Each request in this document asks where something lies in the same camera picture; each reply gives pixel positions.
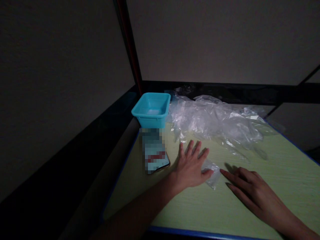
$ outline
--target plastic bag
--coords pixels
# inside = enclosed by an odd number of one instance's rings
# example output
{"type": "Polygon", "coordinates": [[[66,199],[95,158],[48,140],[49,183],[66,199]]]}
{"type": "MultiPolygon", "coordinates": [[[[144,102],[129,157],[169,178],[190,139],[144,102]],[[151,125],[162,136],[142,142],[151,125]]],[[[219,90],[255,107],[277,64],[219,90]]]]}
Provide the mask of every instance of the plastic bag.
{"type": "Polygon", "coordinates": [[[172,99],[167,121],[172,122],[175,142],[186,143],[186,136],[191,134],[200,140],[216,139],[245,162],[250,161],[242,153],[243,149],[251,150],[267,160],[267,154],[257,143],[264,136],[277,132],[255,112],[256,107],[233,109],[231,105],[208,95],[194,99],[180,95],[172,99]]]}
{"type": "Polygon", "coordinates": [[[204,173],[207,170],[213,170],[213,174],[211,175],[211,177],[206,181],[206,184],[208,184],[209,187],[211,187],[213,190],[216,189],[216,185],[219,181],[220,178],[220,168],[212,163],[211,161],[209,161],[208,159],[206,159],[201,167],[201,172],[204,173]]]}

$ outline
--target plastic container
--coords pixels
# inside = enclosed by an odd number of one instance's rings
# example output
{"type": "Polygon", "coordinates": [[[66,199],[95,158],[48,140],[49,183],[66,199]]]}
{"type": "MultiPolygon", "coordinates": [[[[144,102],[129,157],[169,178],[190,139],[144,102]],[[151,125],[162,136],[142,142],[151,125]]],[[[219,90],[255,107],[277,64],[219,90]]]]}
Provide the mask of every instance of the plastic container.
{"type": "Polygon", "coordinates": [[[142,128],[165,128],[171,95],[145,93],[132,109],[142,128]]]}

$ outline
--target finger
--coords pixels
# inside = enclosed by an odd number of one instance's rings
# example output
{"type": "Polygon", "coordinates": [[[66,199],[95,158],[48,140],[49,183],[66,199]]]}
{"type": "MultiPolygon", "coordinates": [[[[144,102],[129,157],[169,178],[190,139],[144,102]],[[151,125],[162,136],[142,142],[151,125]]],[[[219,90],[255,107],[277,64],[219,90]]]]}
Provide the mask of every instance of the finger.
{"type": "Polygon", "coordinates": [[[192,149],[193,149],[193,140],[191,140],[190,143],[189,143],[187,156],[191,156],[192,149]]]}
{"type": "Polygon", "coordinates": [[[259,173],[252,171],[252,174],[255,175],[257,178],[259,178],[260,180],[263,180],[263,178],[259,175],[259,173]]]}
{"type": "Polygon", "coordinates": [[[207,149],[203,152],[203,154],[200,156],[199,161],[200,161],[201,163],[203,163],[203,162],[207,159],[207,156],[208,156],[209,152],[210,152],[210,149],[207,148],[207,149]]]}
{"type": "Polygon", "coordinates": [[[220,169],[220,172],[222,173],[223,176],[226,177],[226,179],[228,179],[229,181],[233,182],[235,185],[237,185],[238,187],[246,190],[247,192],[250,192],[250,184],[247,183],[246,181],[242,180],[241,178],[223,170],[220,169]]]}
{"type": "Polygon", "coordinates": [[[183,157],[184,156],[183,143],[180,143],[179,149],[180,149],[180,157],[183,157]]]}
{"type": "Polygon", "coordinates": [[[201,173],[201,179],[203,180],[203,182],[207,181],[213,173],[213,170],[207,170],[206,172],[201,173]]]}
{"type": "Polygon", "coordinates": [[[235,171],[235,175],[237,177],[240,177],[240,178],[246,180],[248,183],[252,183],[256,180],[256,176],[252,172],[250,172],[249,170],[247,170],[243,167],[239,167],[235,171]]]}
{"type": "Polygon", "coordinates": [[[251,211],[253,214],[257,215],[259,211],[259,207],[254,204],[248,196],[241,191],[241,189],[237,188],[234,185],[227,184],[227,186],[230,188],[230,190],[233,192],[234,195],[236,195],[237,198],[251,211]]]}
{"type": "Polygon", "coordinates": [[[196,146],[196,150],[194,151],[193,155],[196,155],[197,158],[199,156],[199,152],[200,152],[200,149],[201,149],[201,141],[198,142],[197,146],[196,146]]]}

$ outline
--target left hand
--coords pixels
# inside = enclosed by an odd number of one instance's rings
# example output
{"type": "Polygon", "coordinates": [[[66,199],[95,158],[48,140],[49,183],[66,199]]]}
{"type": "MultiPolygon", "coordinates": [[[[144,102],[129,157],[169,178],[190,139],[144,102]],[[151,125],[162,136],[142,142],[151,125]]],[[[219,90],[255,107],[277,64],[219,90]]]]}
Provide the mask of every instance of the left hand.
{"type": "Polygon", "coordinates": [[[183,149],[183,143],[180,143],[179,146],[180,158],[178,166],[173,173],[176,174],[177,183],[181,188],[180,190],[198,186],[204,183],[213,174],[212,170],[201,173],[201,167],[209,154],[209,149],[207,148],[204,153],[199,156],[201,142],[198,142],[192,154],[193,143],[193,140],[191,140],[186,154],[183,149]]]}

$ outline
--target desk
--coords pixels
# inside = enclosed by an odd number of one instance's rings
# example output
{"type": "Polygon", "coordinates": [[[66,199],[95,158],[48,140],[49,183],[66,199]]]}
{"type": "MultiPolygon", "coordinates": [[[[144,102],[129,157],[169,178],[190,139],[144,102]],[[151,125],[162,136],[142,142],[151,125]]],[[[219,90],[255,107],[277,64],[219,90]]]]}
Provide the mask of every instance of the desk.
{"type": "MultiPolygon", "coordinates": [[[[166,125],[165,141],[171,166],[152,175],[145,174],[139,141],[135,141],[102,213],[103,219],[108,219],[172,171],[179,148],[173,139],[170,125],[166,125]]],[[[210,148],[208,159],[222,169],[227,170],[229,164],[257,171],[298,218],[320,233],[320,168],[282,135],[266,136],[260,143],[268,154],[268,161],[248,151],[246,155],[251,164],[215,141],[202,141],[202,147],[210,148]]],[[[149,230],[218,239],[282,239],[277,231],[254,216],[225,182],[221,176],[215,191],[205,183],[184,190],[158,214],[149,230]]]]}

